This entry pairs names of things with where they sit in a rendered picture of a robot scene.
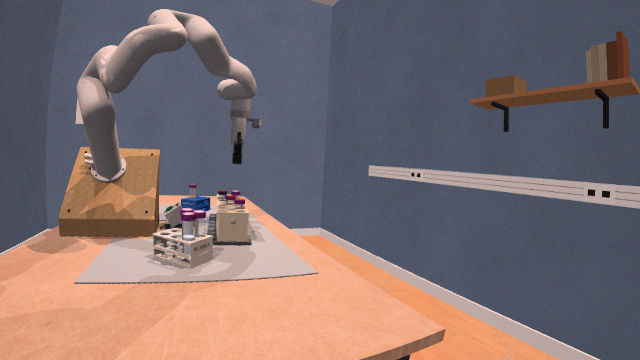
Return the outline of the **grey bench mat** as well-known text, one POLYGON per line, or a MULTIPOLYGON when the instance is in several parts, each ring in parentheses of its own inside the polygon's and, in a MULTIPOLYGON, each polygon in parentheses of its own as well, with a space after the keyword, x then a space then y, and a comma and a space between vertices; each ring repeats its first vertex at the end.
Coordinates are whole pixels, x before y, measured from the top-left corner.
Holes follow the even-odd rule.
POLYGON ((318 274, 249 213, 251 245, 213 245, 194 268, 154 257, 153 239, 112 239, 74 284, 220 282, 318 274))

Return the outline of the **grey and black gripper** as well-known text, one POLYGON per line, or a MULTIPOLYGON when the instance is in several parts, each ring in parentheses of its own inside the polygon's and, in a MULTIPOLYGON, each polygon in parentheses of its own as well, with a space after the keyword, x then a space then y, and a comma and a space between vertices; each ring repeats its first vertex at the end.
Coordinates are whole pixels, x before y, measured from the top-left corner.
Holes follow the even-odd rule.
POLYGON ((231 144, 233 145, 233 143, 235 143, 235 147, 236 147, 234 148, 232 163, 241 164, 242 163, 242 145, 244 144, 245 129, 246 129, 245 120, 249 121, 249 119, 246 119, 244 117, 231 117, 230 120, 233 120, 232 123, 234 122, 234 124, 232 124, 231 144), (237 133, 238 133, 238 136, 237 136, 237 133))

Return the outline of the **blue tube rack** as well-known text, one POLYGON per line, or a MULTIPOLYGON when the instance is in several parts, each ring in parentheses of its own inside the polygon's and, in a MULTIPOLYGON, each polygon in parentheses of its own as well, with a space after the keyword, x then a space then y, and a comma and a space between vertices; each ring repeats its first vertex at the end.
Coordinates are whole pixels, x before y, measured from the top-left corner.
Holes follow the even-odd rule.
POLYGON ((194 209, 194 211, 195 210, 208 211, 210 210, 210 197, 196 196, 196 198, 190 198, 190 197, 187 197, 186 199, 182 198, 181 205, 183 208, 191 208, 191 209, 194 209), (191 199, 194 199, 194 200, 191 200, 191 199), (196 204, 196 203, 199 203, 199 204, 196 204))

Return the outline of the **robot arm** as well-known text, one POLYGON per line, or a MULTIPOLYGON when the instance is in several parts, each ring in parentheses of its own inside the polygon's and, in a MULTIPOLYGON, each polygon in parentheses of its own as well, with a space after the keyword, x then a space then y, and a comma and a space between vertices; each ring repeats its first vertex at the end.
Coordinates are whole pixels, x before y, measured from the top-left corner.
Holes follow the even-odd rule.
POLYGON ((230 79, 221 81, 217 88, 222 99, 232 101, 230 118, 244 117, 261 126, 262 119, 254 122, 249 118, 251 98, 257 91, 251 71, 228 55, 218 33, 204 18, 160 9, 150 15, 147 24, 128 34, 119 46, 100 49, 77 84, 80 111, 92 154, 84 154, 84 163, 91 165, 93 177, 100 182, 118 180, 126 171, 126 162, 120 156, 111 93, 125 90, 151 56, 179 50, 187 40, 208 72, 230 79))

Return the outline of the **beige tube rack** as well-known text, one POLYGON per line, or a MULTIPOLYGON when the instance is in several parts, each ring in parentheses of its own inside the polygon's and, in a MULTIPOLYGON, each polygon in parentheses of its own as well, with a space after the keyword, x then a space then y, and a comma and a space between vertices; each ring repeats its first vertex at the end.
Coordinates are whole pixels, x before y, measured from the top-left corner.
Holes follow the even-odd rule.
POLYGON ((195 237, 194 241, 183 241, 176 236, 182 237, 182 229, 173 228, 157 232, 153 241, 154 257, 188 268, 194 268, 213 259, 213 236, 195 237), (183 253, 182 243, 189 245, 190 254, 183 253), (186 258, 190 259, 190 262, 186 258))

